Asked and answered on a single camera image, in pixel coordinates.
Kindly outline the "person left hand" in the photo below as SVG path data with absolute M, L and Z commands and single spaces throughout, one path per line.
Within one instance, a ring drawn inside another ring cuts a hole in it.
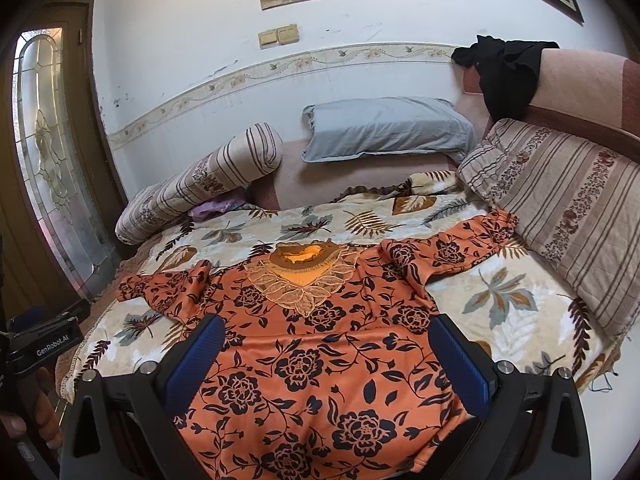
M 38 427 L 40 437 L 46 441 L 47 447 L 50 450 L 58 450 L 63 444 L 63 435 L 53 405 L 46 395 L 46 389 L 51 382 L 51 374 L 45 367 L 40 367 L 39 370 L 36 370 L 35 376 L 37 377 L 40 391 L 37 402 L 34 405 L 32 418 Z M 19 439 L 26 434 L 27 426 L 17 414 L 2 412 L 1 422 L 12 439 Z

